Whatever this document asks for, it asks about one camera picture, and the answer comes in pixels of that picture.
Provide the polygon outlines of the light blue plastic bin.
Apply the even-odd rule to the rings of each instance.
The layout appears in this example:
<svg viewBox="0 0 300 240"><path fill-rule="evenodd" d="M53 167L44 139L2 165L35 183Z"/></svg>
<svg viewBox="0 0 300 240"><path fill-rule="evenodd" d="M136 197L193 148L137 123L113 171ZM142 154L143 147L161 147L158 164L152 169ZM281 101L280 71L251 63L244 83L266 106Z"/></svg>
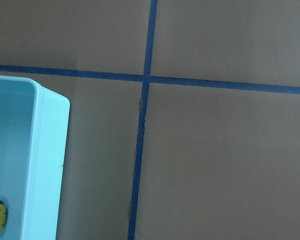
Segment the light blue plastic bin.
<svg viewBox="0 0 300 240"><path fill-rule="evenodd" d="M69 113L66 97L0 75L0 240L56 238Z"/></svg>

